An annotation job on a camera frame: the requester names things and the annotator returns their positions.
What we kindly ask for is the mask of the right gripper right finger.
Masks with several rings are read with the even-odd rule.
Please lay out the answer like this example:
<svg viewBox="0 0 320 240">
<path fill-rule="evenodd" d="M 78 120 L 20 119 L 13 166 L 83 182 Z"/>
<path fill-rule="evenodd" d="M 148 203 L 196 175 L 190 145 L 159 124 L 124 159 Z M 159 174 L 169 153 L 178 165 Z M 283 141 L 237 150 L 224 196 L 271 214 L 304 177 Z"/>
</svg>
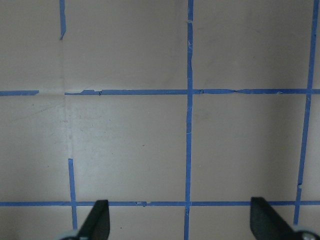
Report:
<svg viewBox="0 0 320 240">
<path fill-rule="evenodd" d="M 263 197 L 250 201 L 250 230 L 256 240 L 289 240 L 295 231 Z"/>
</svg>

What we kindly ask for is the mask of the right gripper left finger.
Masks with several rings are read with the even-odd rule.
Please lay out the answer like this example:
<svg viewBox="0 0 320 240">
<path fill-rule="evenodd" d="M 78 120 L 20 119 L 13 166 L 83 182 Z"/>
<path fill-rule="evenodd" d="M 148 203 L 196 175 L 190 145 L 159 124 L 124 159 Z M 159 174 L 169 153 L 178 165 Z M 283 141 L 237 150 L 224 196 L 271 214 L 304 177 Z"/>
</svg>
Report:
<svg viewBox="0 0 320 240">
<path fill-rule="evenodd" d="M 107 240 L 110 235 L 108 200 L 97 200 L 77 233 L 78 240 Z"/>
</svg>

